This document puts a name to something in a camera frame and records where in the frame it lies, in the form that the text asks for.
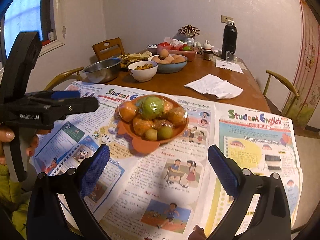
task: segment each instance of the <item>fingernail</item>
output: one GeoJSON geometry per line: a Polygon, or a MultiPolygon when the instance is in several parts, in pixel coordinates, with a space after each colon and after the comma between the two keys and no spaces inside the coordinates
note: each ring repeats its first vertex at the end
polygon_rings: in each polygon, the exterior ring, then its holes
{"type": "Polygon", "coordinates": [[[8,140],[13,140],[14,139],[14,132],[6,132],[6,137],[8,140]]]}

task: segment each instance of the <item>human hand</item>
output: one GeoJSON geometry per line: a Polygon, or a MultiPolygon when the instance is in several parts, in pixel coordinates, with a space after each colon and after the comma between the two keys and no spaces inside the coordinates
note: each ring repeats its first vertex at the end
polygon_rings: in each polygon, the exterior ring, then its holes
{"type": "MultiPolygon", "coordinates": [[[[37,134],[48,134],[50,132],[51,130],[38,130],[37,134]]],[[[13,139],[14,139],[13,131],[6,126],[1,126],[0,127],[0,165],[7,164],[5,161],[2,143],[11,142],[13,139]]],[[[39,145],[39,138],[38,136],[35,135],[30,143],[30,147],[27,148],[26,150],[26,155],[29,157],[32,157],[35,154],[35,149],[38,147],[38,145],[39,145]]]]}
{"type": "Polygon", "coordinates": [[[204,234],[204,229],[200,228],[198,225],[195,225],[193,232],[189,235],[188,240],[206,240],[207,237],[204,234]]]}

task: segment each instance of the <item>orange bowl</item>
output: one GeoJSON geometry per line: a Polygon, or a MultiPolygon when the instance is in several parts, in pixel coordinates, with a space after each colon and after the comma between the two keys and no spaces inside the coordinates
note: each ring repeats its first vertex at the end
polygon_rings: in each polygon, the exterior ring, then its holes
{"type": "MultiPolygon", "coordinates": [[[[176,101],[173,101],[170,98],[160,96],[160,95],[141,96],[141,97],[138,97],[138,98],[132,100],[132,103],[135,104],[139,99],[144,98],[144,97],[150,97],[150,96],[163,98],[163,99],[171,102],[173,104],[173,107],[180,106],[176,101]]],[[[188,123],[189,123],[189,117],[187,116],[186,124],[174,128],[173,129],[173,137],[170,139],[162,140],[162,141],[147,141],[134,133],[132,122],[127,123],[121,119],[118,122],[118,134],[120,134],[120,135],[125,134],[125,133],[129,134],[132,137],[133,148],[140,153],[149,154],[149,153],[155,151],[160,146],[160,144],[168,143],[168,142],[174,140],[175,138],[177,138],[178,136],[180,136],[188,128],[188,123]]]]}

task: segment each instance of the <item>dining table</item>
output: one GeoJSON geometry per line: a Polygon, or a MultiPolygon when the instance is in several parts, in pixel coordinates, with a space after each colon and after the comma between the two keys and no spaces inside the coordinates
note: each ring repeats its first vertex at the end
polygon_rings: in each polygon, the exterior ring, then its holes
{"type": "Polygon", "coordinates": [[[243,73],[218,68],[215,65],[215,60],[204,60],[202,55],[197,54],[195,59],[188,62],[187,65],[179,72],[157,73],[150,81],[138,82],[128,73],[128,71],[120,71],[119,76],[114,80],[109,81],[108,84],[149,90],[170,95],[188,96],[202,100],[253,108],[270,113],[267,101],[251,72],[246,67],[243,60],[238,58],[235,63],[237,62],[244,66],[242,68],[243,73]],[[215,95],[203,95],[191,88],[185,87],[186,84],[198,80],[208,74],[215,75],[222,80],[226,80],[229,83],[242,88],[243,92],[232,99],[217,99],[215,95]]]}

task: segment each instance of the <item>metal screw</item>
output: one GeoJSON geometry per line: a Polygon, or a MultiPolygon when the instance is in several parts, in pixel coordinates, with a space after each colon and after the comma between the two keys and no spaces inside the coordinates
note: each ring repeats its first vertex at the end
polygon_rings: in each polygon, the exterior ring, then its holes
{"type": "Polygon", "coordinates": [[[251,174],[251,171],[248,170],[248,169],[243,169],[243,170],[242,170],[242,173],[243,173],[244,175],[246,175],[246,176],[249,176],[249,175],[251,174]]]}
{"type": "Polygon", "coordinates": [[[275,179],[279,179],[280,178],[278,173],[272,173],[272,177],[274,177],[275,179]]]}
{"type": "Polygon", "coordinates": [[[38,175],[38,178],[39,179],[43,179],[45,176],[45,173],[44,172],[40,172],[39,175],[38,175]]]}
{"type": "Polygon", "coordinates": [[[73,175],[76,173],[76,169],[75,168],[70,168],[67,170],[68,175],[73,175]]]}

